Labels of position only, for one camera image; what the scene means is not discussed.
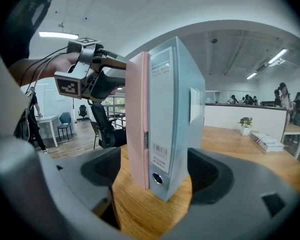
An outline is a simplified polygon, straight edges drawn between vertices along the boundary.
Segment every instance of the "window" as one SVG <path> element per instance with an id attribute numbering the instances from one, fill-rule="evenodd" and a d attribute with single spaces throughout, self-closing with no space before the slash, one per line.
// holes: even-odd
<path id="1" fill-rule="evenodd" d="M 113 105 L 114 104 L 114 97 L 107 97 L 107 98 L 105 98 L 104 102 L 105 102 L 106 105 Z M 105 111 L 107 111 L 107 110 L 109 112 L 112 112 L 111 114 L 113 114 L 114 107 L 105 108 Z"/>
<path id="2" fill-rule="evenodd" d="M 124 97 L 114 97 L 114 104 L 115 105 L 125 105 L 125 98 Z M 122 107 L 115 107 L 114 112 L 125 113 L 126 109 L 124 106 Z"/>

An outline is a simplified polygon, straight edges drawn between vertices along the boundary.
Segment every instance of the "binder label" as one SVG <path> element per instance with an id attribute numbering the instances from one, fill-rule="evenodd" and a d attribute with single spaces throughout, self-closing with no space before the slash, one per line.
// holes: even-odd
<path id="1" fill-rule="evenodd" d="M 173 48 L 149 59 L 149 161 L 169 173 L 174 120 Z"/>

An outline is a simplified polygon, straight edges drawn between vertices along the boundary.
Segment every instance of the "wooden floor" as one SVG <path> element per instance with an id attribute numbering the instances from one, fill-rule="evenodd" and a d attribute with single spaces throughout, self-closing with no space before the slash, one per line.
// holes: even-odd
<path id="1" fill-rule="evenodd" d="M 43 140 L 45 146 L 49 149 L 49 155 L 53 159 L 77 156 L 94 150 L 95 132 L 90 120 L 78 121 L 75 127 L 76 134 L 73 134 L 73 137 L 69 135 L 69 141 L 67 136 L 65 136 L 65 139 L 61 136 L 61 141 L 59 141 L 59 137 L 56 138 L 58 147 L 55 147 L 53 139 Z M 96 137 L 95 149 L 101 149 L 98 142 L 99 138 Z"/>

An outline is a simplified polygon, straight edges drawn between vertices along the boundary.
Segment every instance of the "potted plant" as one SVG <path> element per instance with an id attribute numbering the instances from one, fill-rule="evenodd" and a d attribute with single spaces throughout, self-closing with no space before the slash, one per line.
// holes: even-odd
<path id="1" fill-rule="evenodd" d="M 241 124 L 240 134 L 242 136 L 248 136 L 250 133 L 250 127 L 252 126 L 252 117 L 241 118 L 238 124 Z"/>

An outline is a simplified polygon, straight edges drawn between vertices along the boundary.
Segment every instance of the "white flower pot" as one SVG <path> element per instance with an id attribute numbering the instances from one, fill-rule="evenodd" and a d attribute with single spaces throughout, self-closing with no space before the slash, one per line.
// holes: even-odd
<path id="1" fill-rule="evenodd" d="M 248 136 L 249 133 L 250 133 L 250 128 L 245 128 L 245 127 L 241 126 L 241 128 L 240 128 L 240 134 L 242 136 Z"/>

